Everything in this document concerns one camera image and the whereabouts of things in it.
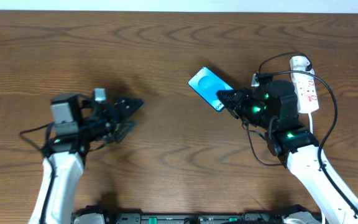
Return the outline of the blue screen Samsung smartphone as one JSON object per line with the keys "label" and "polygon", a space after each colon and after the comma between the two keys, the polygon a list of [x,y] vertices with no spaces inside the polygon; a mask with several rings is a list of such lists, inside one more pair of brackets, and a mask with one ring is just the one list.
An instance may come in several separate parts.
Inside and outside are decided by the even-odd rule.
{"label": "blue screen Samsung smartphone", "polygon": [[231,86],[229,86],[207,67],[203,67],[200,71],[198,71],[188,81],[188,85],[218,112],[224,109],[224,105],[218,99],[217,92],[220,90],[232,90]]}

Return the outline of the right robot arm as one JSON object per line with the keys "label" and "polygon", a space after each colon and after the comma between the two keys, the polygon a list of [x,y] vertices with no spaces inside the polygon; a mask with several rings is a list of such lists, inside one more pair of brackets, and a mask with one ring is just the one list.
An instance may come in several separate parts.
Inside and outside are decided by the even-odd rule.
{"label": "right robot arm", "polygon": [[217,97],[233,117],[266,130],[269,151],[305,186],[329,223],[358,223],[358,198],[300,122],[292,83],[275,80],[256,90],[219,90]]}

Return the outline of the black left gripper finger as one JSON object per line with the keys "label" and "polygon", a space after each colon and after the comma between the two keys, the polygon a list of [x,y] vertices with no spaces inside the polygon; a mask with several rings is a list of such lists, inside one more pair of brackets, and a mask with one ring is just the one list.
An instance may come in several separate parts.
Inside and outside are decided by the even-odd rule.
{"label": "black left gripper finger", "polygon": [[115,141],[120,143],[136,126],[135,121],[125,121],[118,123],[115,128]]}
{"label": "black left gripper finger", "polygon": [[140,98],[126,96],[115,96],[113,100],[114,109],[117,111],[120,120],[129,119],[144,104],[144,101]]}

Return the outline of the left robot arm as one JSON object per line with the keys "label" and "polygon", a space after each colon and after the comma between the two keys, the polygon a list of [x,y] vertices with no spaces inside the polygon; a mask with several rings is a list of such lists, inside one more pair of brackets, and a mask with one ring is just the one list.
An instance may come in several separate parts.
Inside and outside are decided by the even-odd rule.
{"label": "left robot arm", "polygon": [[91,143],[102,147],[121,142],[134,128],[130,117],[143,100],[117,96],[109,104],[103,88],[92,97],[67,93],[51,99],[53,122],[45,125],[42,183],[30,223],[109,223],[107,212],[97,205],[73,210],[78,183],[85,170]]}

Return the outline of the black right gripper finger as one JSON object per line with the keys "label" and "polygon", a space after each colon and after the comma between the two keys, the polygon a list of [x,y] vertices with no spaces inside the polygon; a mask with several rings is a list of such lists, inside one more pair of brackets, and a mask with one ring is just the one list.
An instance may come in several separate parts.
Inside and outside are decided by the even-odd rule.
{"label": "black right gripper finger", "polygon": [[239,115],[236,112],[238,103],[239,103],[238,101],[228,101],[224,104],[228,112],[236,119],[239,119]]}
{"label": "black right gripper finger", "polygon": [[241,102],[247,97],[248,93],[249,89],[245,88],[240,90],[219,90],[216,95],[221,103],[224,105],[231,105]]}

